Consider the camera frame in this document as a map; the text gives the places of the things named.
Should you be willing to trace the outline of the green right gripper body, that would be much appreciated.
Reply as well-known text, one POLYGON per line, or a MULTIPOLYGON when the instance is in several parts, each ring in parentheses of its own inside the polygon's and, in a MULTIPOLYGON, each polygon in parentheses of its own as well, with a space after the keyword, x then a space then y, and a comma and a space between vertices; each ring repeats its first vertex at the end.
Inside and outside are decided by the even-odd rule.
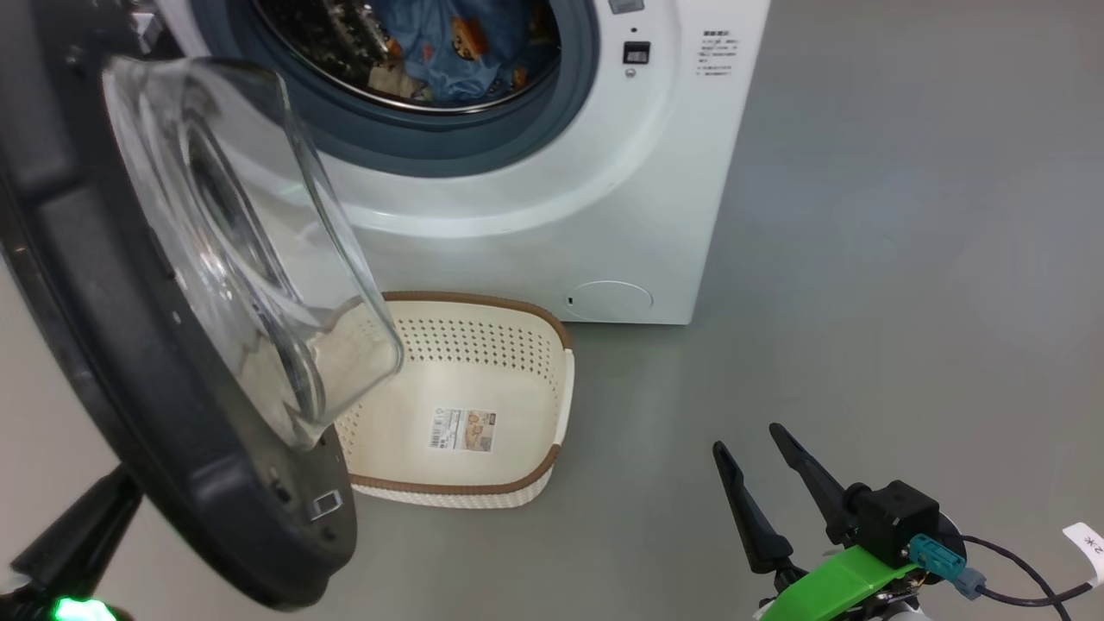
POLYGON ((861 547, 848 548, 761 606, 761 620, 882 620, 911 596, 907 573, 919 566, 891 568, 861 547))

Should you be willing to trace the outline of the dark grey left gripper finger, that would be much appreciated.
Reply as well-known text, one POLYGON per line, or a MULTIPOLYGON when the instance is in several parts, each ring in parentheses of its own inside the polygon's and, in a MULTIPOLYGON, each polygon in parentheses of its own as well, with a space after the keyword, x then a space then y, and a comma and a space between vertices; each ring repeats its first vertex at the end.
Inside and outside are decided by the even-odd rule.
POLYGON ((10 569, 23 583, 9 599, 55 601, 93 596, 142 499, 142 490, 123 465, 100 477, 15 555, 10 569))

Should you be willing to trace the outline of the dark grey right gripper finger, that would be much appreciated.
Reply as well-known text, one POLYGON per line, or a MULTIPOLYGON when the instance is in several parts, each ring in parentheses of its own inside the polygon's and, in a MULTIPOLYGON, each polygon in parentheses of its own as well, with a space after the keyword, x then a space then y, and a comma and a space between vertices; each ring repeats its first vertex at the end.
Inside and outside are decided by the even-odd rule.
POLYGON ((796 436, 778 422, 769 424, 769 436, 781 451, 787 466, 793 469, 813 496, 813 503, 825 520, 829 543, 843 547, 854 545, 856 519, 843 504, 845 488, 822 464, 803 448, 796 436))
POLYGON ((793 547, 787 538, 773 530, 769 520, 745 485, 742 469, 723 442, 714 442, 712 456, 737 535, 752 573, 784 573, 795 568, 790 562, 793 547))

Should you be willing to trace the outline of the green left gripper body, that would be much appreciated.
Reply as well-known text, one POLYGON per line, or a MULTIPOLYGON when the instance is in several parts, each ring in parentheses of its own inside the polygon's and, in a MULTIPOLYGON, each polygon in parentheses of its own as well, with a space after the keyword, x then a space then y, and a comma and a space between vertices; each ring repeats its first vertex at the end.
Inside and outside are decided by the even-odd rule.
POLYGON ((131 620, 132 615, 99 599, 82 597, 35 580, 3 581, 1 620, 131 620))

